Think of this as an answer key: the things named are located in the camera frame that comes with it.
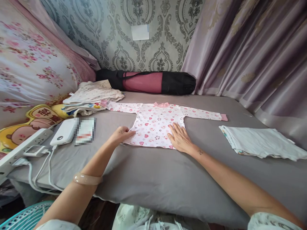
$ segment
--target folded cloth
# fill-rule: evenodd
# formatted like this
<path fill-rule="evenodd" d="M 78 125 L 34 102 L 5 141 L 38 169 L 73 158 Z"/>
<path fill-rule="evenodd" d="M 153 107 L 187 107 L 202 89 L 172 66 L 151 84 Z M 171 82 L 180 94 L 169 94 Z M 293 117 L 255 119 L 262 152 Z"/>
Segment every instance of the folded cloth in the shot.
<path fill-rule="evenodd" d="M 117 102 L 125 97 L 121 91 L 112 89 L 108 80 L 81 82 L 78 88 L 71 97 L 63 101 L 65 106 L 63 111 L 74 117 L 78 113 L 88 116 L 105 110 L 105 106 L 100 104 L 102 99 Z"/>
<path fill-rule="evenodd" d="M 219 126 L 229 141 L 231 148 L 238 154 L 289 158 L 297 161 L 307 159 L 307 152 L 296 146 L 276 129 L 253 129 Z"/>

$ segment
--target bed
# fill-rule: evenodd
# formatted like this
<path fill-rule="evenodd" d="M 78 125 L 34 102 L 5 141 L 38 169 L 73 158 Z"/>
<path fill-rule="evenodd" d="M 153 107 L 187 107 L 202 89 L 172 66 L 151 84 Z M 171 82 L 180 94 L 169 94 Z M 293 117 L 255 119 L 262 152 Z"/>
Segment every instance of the bed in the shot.
<path fill-rule="evenodd" d="M 186 129 L 192 141 L 264 188 L 307 224 L 307 161 L 238 155 L 218 128 L 221 125 L 266 128 L 241 104 L 227 97 L 125 93 L 123 103 L 170 102 L 227 114 L 228 122 L 186 117 Z M 136 115 L 105 110 L 90 117 L 96 117 L 94 141 L 81 146 L 72 143 L 59 146 L 54 154 L 52 180 L 61 188 L 67 186 L 118 126 L 131 127 Z M 33 175 L 43 161 L 44 157 L 31 159 Z M 15 184 L 28 183 L 28 167 L 16 168 L 8 177 Z M 50 188 L 47 167 L 38 184 Z M 189 155 L 172 149 L 120 145 L 111 157 L 96 195 L 115 203 L 140 205 L 229 227 L 246 228 L 249 221 L 248 215 L 204 168 Z"/>

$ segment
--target hand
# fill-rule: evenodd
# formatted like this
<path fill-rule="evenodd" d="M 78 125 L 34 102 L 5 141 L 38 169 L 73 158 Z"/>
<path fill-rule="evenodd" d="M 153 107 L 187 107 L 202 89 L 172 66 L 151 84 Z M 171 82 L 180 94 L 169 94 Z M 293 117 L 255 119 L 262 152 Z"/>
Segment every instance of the hand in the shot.
<path fill-rule="evenodd" d="M 191 154 L 194 150 L 199 149 L 196 145 L 194 145 L 189 138 L 184 127 L 180 128 L 178 123 L 173 123 L 169 125 L 169 128 L 172 130 L 172 134 L 168 133 L 168 137 L 172 142 L 173 146 L 180 152 L 185 152 L 187 154 Z"/>
<path fill-rule="evenodd" d="M 129 128 L 126 126 L 118 127 L 115 132 L 108 139 L 109 142 L 119 145 L 124 140 L 132 137 L 135 134 L 135 131 L 129 132 Z"/>

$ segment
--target sleeve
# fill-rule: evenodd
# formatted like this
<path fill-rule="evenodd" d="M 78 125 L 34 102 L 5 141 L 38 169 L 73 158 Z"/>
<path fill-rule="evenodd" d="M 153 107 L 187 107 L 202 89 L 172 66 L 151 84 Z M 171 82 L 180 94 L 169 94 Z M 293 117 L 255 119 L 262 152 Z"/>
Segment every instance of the sleeve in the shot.
<path fill-rule="evenodd" d="M 39 226 L 37 230 L 81 230 L 81 228 L 73 223 L 54 219 Z"/>
<path fill-rule="evenodd" d="M 200 110 L 200 109 L 194 109 L 194 108 L 184 107 L 184 106 L 180 106 L 180 109 L 183 112 L 183 114 L 186 115 L 187 117 L 227 121 L 227 117 L 225 114 L 220 114 L 220 113 L 210 112 L 210 111 Z"/>
<path fill-rule="evenodd" d="M 302 230 L 292 222 L 276 216 L 274 214 L 266 212 L 257 212 L 250 218 L 247 226 L 248 230 L 265 230 L 265 229 L 276 229 L 276 230 Z"/>
<path fill-rule="evenodd" d="M 141 103 L 117 103 L 107 101 L 106 109 L 118 112 L 138 113 L 142 105 Z"/>

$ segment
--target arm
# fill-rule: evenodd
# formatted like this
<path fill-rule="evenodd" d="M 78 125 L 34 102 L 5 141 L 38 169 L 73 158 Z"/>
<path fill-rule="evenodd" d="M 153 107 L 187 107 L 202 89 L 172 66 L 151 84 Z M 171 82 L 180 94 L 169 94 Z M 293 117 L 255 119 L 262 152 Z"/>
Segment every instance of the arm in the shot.
<path fill-rule="evenodd" d="M 108 110 L 127 113 L 138 113 L 143 105 L 142 103 L 117 103 L 112 101 L 106 101 L 106 103 Z"/>
<path fill-rule="evenodd" d="M 173 146 L 195 158 L 249 216 L 257 212 L 267 212 L 289 220 L 304 229 L 302 222 L 274 197 L 194 145 L 184 127 L 180 128 L 177 123 L 174 123 L 174 127 L 171 125 L 169 127 L 173 135 L 167 135 Z"/>
<path fill-rule="evenodd" d="M 114 149 L 121 142 L 135 134 L 135 131 L 128 131 L 129 129 L 127 127 L 119 127 L 107 142 L 101 146 L 93 158 L 82 169 L 81 173 L 101 177 Z M 51 205 L 34 229 L 52 219 L 78 224 L 96 189 L 97 185 L 82 185 L 71 182 Z"/>
<path fill-rule="evenodd" d="M 185 107 L 185 106 L 180 106 L 180 109 L 182 113 L 186 115 L 187 117 L 228 121 L 226 114 L 220 114 L 220 113 L 210 112 L 206 110 L 194 109 L 194 108 Z"/>

